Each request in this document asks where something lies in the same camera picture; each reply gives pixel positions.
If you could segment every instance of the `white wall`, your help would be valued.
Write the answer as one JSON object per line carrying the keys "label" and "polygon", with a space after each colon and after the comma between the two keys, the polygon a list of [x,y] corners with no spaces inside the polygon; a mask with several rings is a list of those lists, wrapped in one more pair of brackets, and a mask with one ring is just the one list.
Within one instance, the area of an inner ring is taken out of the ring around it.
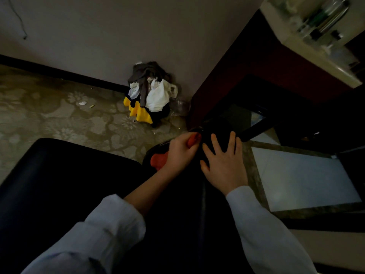
{"label": "white wall", "polygon": [[365,272],[365,233],[290,231],[314,262]]}
{"label": "white wall", "polygon": [[191,97],[262,0],[0,0],[0,54],[127,85],[157,61]]}

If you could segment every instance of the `floral carpet pattern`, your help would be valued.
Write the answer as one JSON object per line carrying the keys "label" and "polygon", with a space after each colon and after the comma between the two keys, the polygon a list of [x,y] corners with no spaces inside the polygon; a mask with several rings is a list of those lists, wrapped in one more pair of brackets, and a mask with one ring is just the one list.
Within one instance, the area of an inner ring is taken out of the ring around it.
{"label": "floral carpet pattern", "polygon": [[179,116],[157,128],[137,122],[123,100],[119,92],[0,65],[0,184],[38,138],[142,162],[151,147],[186,131]]}

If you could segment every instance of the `white long-sleeve shirt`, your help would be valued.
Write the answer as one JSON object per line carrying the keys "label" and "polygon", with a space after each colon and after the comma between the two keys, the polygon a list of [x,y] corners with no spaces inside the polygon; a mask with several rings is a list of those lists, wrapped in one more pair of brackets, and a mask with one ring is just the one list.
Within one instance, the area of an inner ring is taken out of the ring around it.
{"label": "white long-sleeve shirt", "polygon": [[[256,274],[317,273],[311,259],[285,225],[263,208],[250,187],[226,197],[246,258]],[[144,237],[142,215],[116,194],[107,196],[22,273],[107,273]]]}

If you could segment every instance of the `black baseboard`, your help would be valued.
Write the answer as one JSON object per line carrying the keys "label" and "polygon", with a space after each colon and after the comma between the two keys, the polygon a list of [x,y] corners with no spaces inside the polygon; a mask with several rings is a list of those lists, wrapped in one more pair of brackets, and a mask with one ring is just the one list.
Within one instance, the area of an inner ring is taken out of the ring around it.
{"label": "black baseboard", "polygon": [[321,263],[314,263],[314,266],[316,267],[317,272],[321,274],[364,274],[364,272],[329,266]]}
{"label": "black baseboard", "polygon": [[102,87],[102,88],[106,88],[106,89],[110,89],[110,90],[114,90],[114,91],[118,91],[118,92],[123,92],[123,93],[125,93],[126,91],[127,92],[129,91],[129,87],[127,87],[125,85],[119,85],[119,84],[115,84],[113,82],[107,82],[107,81],[87,77],[84,75],[60,70],[57,68],[45,66],[42,64],[36,64],[34,62],[29,62],[29,61],[24,61],[22,59],[7,57],[4,55],[0,55],[0,64],[22,69],[22,70],[26,70],[26,71],[37,73],[37,74],[46,75],[49,77],[61,78],[61,79],[68,80],[68,81],[79,82],[81,84],[87,84],[87,85],[91,85],[94,87]]}

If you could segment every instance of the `wire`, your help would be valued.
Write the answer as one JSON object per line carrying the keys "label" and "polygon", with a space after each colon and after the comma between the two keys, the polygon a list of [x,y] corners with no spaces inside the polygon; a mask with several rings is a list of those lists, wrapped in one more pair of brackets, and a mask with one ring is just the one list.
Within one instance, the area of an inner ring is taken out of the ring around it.
{"label": "wire", "polygon": [[19,18],[19,21],[21,22],[21,29],[23,30],[25,36],[23,36],[23,39],[26,40],[27,37],[28,37],[28,34],[27,32],[25,31],[25,27],[24,27],[24,22],[22,20],[22,18],[19,16],[19,14],[16,12],[15,8],[14,8],[14,5],[13,3],[11,2],[11,0],[8,0],[9,1],[9,5],[10,5],[10,8],[11,10],[15,13],[15,15]]}

